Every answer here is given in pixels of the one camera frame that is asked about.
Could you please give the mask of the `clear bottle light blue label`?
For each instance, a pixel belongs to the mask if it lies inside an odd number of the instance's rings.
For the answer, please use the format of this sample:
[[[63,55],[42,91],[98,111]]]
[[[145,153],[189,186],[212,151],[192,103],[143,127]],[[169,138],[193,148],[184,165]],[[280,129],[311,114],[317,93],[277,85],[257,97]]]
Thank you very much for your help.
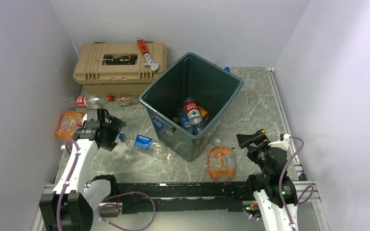
[[[191,134],[197,136],[204,130],[204,128],[205,128],[205,125],[204,125],[203,122],[198,123],[198,124],[194,124],[194,125],[192,125]]]

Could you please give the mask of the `Pepsi bottle blue cap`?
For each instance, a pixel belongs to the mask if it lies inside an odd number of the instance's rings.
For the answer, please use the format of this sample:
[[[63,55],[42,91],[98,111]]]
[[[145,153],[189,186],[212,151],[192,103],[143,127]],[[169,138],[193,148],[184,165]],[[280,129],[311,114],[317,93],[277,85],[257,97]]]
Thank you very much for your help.
[[[183,129],[185,129],[186,131],[188,131],[189,133],[191,133],[192,132],[192,126],[189,122],[189,118],[188,118],[184,108],[181,108],[179,110],[178,117],[179,117],[180,126]]]

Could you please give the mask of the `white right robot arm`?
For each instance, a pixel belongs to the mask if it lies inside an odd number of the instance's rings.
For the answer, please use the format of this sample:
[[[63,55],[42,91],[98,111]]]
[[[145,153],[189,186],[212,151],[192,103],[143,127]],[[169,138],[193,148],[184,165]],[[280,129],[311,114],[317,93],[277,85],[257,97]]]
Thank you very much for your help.
[[[237,134],[236,138],[239,148],[247,149],[247,157],[261,170],[249,175],[246,193],[256,200],[265,229],[298,230],[297,191],[287,175],[292,161],[287,157],[291,135],[281,134],[278,141],[271,142],[262,129],[252,135]]]

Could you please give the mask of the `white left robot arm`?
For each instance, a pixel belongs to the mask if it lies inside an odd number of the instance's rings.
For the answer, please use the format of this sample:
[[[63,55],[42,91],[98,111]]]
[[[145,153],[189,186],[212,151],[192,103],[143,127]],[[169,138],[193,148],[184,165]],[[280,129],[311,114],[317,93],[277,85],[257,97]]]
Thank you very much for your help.
[[[89,231],[100,203],[119,196],[116,178],[96,176],[85,188],[88,172],[99,149],[112,151],[126,123],[106,109],[88,109],[73,137],[65,143],[69,160],[50,194],[40,199],[40,211],[48,231]]]

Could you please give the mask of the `small orange juice bottle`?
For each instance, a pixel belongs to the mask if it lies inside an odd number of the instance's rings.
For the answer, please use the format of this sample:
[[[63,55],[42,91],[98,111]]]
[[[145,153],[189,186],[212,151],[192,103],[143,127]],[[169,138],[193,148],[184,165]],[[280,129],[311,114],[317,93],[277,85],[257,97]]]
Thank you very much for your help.
[[[174,122],[174,123],[175,123],[175,124],[177,124],[177,125],[179,125],[179,124],[180,124],[179,119],[178,119],[178,118],[176,118],[176,117],[173,117],[173,118],[172,118],[172,122]]]

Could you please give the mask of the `large orange bottle front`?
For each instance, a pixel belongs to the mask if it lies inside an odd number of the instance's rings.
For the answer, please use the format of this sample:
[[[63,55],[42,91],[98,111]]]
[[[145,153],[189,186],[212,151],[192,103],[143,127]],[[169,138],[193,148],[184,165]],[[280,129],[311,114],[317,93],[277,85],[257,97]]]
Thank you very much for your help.
[[[208,173],[214,182],[231,181],[236,175],[234,155],[230,148],[222,145],[219,139],[207,156]]]

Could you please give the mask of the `clear Pepsi bottle blue label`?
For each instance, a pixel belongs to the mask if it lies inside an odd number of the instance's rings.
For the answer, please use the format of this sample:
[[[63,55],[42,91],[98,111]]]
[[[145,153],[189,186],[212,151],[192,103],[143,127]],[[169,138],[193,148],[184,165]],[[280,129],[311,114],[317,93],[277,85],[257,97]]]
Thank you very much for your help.
[[[119,140],[129,148],[148,155],[160,154],[166,150],[166,145],[163,142],[144,135],[121,133]]]

